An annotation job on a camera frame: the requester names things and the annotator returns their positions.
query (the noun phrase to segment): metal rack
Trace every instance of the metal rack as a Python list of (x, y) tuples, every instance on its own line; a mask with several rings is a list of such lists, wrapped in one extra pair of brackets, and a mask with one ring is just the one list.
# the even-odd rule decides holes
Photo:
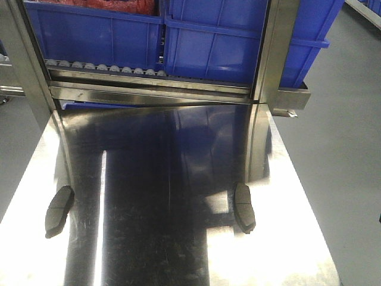
[(249, 86), (46, 66), (23, 1), (2, 1), (0, 39), (11, 62), (0, 64), (0, 94), (26, 96), (41, 127), (60, 108), (59, 100), (149, 106), (267, 103), (271, 110), (303, 109), (310, 96), (307, 88), (279, 88), (299, 1), (270, 3), (257, 72)]

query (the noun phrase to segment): roller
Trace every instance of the roller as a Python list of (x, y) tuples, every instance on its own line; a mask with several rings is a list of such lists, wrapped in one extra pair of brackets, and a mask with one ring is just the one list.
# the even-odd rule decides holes
[(107, 66), (105, 64), (100, 64), (98, 67), (96, 67), (97, 70), (108, 70)]
[(86, 63), (86, 64), (85, 64), (85, 69), (88, 69), (88, 70), (95, 70), (95, 66), (94, 66), (94, 64), (92, 64), (92, 63)]
[(110, 71), (111, 72), (119, 72), (120, 68), (119, 68), (119, 66), (113, 65), (110, 67)]
[(71, 67), (76, 67), (77, 69), (82, 69), (83, 68), (83, 64), (80, 62), (80, 61), (75, 61)]
[(137, 67), (136, 69), (133, 70), (133, 73), (144, 74), (144, 71), (140, 67)]
[(145, 74), (147, 74), (148, 76), (154, 76), (155, 75), (155, 71), (153, 69), (148, 69)]
[(158, 75), (158, 76), (167, 76), (167, 74), (165, 73), (164, 70), (159, 70), (159, 71), (157, 72), (157, 75)]
[(122, 73), (132, 73), (132, 69), (130, 67), (123, 67), (121, 72)]
[(47, 66), (57, 66), (58, 63), (57, 63), (56, 60), (49, 59), (49, 60), (46, 61), (46, 65), (47, 65)]
[(60, 66), (60, 67), (70, 67), (70, 63), (68, 61), (60, 61), (58, 66)]

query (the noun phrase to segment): gray floor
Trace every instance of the gray floor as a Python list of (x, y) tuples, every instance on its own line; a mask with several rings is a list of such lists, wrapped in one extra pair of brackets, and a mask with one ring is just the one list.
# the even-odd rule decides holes
[[(380, 286), (381, 33), (344, 7), (328, 38), (306, 109), (276, 123), (344, 286)], [(25, 99), (0, 106), (0, 218), (39, 136)]]

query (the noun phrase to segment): red item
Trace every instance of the red item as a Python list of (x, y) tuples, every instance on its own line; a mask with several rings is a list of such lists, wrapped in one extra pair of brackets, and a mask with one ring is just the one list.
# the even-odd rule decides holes
[(64, 5), (75, 5), (118, 12), (155, 15), (155, 0), (40, 0)]

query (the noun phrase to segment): blue plastic crate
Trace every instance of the blue plastic crate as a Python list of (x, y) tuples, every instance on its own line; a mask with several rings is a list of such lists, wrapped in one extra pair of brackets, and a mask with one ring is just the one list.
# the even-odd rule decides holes
[[(164, 66), (173, 76), (251, 83), (260, 34), (165, 19)], [(292, 39), (282, 87), (298, 88), (328, 41)]]
[[(293, 37), (323, 41), (344, 0), (301, 0)], [(170, 0), (174, 20), (261, 31), (267, 0)]]
[(24, 3), (45, 58), (156, 69), (162, 16)]
[(381, 0), (369, 0), (369, 9), (381, 16)]
[(262, 30), (268, 0), (170, 0), (175, 20), (246, 30)]

